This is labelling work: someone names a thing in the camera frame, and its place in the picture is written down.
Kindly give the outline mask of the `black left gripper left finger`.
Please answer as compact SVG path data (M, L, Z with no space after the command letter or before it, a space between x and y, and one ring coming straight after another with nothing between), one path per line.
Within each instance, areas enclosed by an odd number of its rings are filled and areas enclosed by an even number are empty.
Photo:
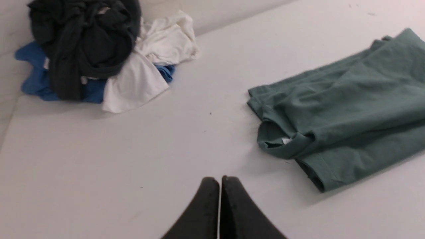
M190 204L163 239L216 239L220 186L213 177L202 179Z

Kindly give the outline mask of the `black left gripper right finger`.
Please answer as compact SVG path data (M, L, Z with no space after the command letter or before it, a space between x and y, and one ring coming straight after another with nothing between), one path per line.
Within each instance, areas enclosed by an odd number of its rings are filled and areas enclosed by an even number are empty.
M222 177L221 239L285 239L254 203L237 177Z

